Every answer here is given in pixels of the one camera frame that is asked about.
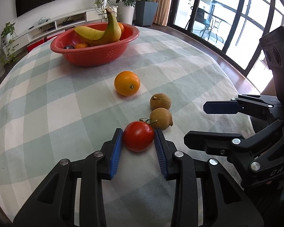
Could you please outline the brown kiwi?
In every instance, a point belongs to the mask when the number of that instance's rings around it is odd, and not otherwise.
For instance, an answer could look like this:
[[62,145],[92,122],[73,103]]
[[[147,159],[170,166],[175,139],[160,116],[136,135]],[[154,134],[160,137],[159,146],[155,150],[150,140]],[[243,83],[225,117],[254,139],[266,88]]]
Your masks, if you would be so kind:
[[150,106],[153,110],[157,108],[165,108],[169,110],[171,105],[171,98],[164,93],[156,93],[150,98]]
[[150,114],[149,120],[153,129],[161,129],[163,131],[173,126],[172,114],[165,108],[154,109]]

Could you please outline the red tomato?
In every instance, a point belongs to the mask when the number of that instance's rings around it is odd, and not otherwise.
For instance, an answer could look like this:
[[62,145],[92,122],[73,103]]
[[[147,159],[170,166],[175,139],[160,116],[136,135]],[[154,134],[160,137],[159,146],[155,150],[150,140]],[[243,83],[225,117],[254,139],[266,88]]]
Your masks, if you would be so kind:
[[122,140],[127,149],[142,152],[152,144],[154,129],[146,122],[133,121],[126,126]]

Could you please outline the orange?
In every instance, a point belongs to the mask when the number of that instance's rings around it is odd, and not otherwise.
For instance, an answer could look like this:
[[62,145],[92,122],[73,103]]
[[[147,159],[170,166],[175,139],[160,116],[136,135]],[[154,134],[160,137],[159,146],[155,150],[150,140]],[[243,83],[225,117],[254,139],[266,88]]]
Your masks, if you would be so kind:
[[140,79],[134,72],[123,71],[116,76],[114,87],[120,95],[131,96],[139,91]]
[[120,29],[121,29],[122,33],[124,33],[125,28],[124,28],[123,24],[122,24],[122,23],[120,23],[120,22],[118,22],[118,25],[119,25],[119,27],[120,27]]

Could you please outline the checkered tablecloth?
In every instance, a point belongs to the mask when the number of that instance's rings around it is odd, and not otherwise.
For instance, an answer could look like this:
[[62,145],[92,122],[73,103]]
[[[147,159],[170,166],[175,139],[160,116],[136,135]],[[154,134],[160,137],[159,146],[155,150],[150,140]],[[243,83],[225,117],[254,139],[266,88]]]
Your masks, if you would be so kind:
[[[0,85],[0,206],[14,219],[36,187],[63,158],[86,158],[110,140],[117,128],[147,118],[150,98],[164,93],[172,100],[173,126],[164,132],[178,150],[206,161],[188,149],[189,131],[254,134],[244,114],[208,115],[203,104],[229,100],[237,90],[209,55],[159,31],[140,28],[117,60],[81,68],[37,47],[9,72]],[[123,71],[140,79],[139,91],[122,96],[114,80]]]

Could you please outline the balcony chair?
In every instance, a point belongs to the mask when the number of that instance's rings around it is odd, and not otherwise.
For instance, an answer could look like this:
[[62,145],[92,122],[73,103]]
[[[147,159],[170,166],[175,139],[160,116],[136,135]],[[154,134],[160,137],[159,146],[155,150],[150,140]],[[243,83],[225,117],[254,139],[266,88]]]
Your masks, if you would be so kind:
[[218,34],[220,24],[226,22],[223,19],[198,8],[195,16],[196,26],[192,27],[191,33],[209,42],[210,38],[215,42],[224,43],[224,39]]

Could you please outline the beige curtain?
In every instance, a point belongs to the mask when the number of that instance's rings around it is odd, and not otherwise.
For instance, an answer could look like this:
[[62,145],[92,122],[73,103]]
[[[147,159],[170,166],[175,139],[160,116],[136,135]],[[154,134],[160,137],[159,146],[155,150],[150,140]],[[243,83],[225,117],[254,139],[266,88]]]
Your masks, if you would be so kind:
[[160,26],[167,26],[172,0],[155,0],[155,1],[158,3],[158,7],[153,22]]

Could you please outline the orange in bowl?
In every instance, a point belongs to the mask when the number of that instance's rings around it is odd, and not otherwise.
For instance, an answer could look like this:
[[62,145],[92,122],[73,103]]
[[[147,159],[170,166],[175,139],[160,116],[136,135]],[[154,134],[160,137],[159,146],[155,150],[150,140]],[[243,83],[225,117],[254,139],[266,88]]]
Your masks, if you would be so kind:
[[118,22],[118,25],[119,25],[119,27],[120,27],[120,29],[121,29],[122,33],[124,33],[125,28],[124,28],[123,24],[122,24],[122,23],[120,23],[120,22]]

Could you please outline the yellow banana bunch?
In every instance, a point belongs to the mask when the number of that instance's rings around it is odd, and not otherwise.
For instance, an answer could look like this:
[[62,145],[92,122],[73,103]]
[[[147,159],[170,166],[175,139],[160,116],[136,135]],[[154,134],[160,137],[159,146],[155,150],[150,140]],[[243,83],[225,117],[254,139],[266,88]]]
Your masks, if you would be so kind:
[[117,22],[114,10],[106,8],[108,24],[105,31],[96,30],[87,26],[78,26],[74,31],[92,46],[100,46],[118,42],[122,36],[122,30]]

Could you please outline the red plastic fruit bowl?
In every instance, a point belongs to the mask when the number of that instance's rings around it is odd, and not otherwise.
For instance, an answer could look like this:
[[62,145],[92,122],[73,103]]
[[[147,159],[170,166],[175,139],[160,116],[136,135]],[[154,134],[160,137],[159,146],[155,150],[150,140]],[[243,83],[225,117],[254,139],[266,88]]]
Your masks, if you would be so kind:
[[75,46],[84,42],[72,28],[54,38],[50,47],[53,52],[62,54],[67,61],[75,66],[93,67],[107,64],[123,55],[129,43],[139,36],[137,27],[126,23],[123,26],[124,32],[120,40],[115,43],[81,49],[66,49],[67,45]]

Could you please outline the pothos on console left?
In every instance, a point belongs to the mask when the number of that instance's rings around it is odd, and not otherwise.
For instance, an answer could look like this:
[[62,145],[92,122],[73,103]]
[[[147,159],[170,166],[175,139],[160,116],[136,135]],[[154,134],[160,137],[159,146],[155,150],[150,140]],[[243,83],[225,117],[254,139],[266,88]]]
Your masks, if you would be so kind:
[[17,35],[15,33],[15,23],[7,22],[1,33],[0,62],[3,65],[15,63],[17,61],[12,43]]

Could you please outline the plant in white pot right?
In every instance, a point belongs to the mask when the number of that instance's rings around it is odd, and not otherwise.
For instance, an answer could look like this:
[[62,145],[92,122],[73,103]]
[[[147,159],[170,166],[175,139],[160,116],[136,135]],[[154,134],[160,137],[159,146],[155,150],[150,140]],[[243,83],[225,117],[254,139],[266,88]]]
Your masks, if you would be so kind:
[[118,5],[119,21],[131,25],[133,22],[136,0],[115,0]]

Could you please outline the red storage box left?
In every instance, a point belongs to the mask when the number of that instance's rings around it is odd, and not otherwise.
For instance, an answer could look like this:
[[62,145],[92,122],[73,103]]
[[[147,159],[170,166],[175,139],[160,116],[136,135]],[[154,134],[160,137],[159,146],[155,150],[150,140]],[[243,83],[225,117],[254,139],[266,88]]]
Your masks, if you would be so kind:
[[39,45],[42,45],[43,43],[45,43],[47,41],[46,38],[42,38],[36,42],[30,43],[27,46],[27,52],[31,52],[33,49],[35,49],[36,47],[38,47]]

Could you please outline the small tangerine in bowl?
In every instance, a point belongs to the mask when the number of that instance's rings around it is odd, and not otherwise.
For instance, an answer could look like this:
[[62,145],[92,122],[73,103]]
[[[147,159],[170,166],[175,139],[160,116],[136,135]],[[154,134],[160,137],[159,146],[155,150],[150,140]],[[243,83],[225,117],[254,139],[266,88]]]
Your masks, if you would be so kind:
[[75,46],[75,49],[82,49],[82,48],[88,48],[89,44],[88,43],[79,43]]

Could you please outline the white tv console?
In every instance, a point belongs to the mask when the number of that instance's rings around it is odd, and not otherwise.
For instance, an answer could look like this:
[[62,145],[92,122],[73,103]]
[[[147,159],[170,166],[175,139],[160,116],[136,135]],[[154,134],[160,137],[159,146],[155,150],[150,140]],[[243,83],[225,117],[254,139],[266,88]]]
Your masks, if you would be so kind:
[[15,53],[48,35],[53,35],[78,25],[104,22],[106,18],[106,12],[103,9],[98,10],[95,8],[82,9],[59,15],[47,19],[46,22],[42,24],[36,24],[20,34],[16,34],[16,36],[12,38],[12,42],[4,47],[4,52],[6,54]]

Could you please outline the hanging pothos on console right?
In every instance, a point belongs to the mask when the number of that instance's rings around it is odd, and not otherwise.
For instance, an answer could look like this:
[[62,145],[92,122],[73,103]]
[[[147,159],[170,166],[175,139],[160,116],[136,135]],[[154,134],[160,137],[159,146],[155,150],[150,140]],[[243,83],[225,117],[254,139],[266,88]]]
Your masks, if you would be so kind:
[[112,7],[111,1],[110,0],[95,0],[93,5],[98,15],[100,15],[101,21],[107,22],[108,18],[107,18],[106,8]]

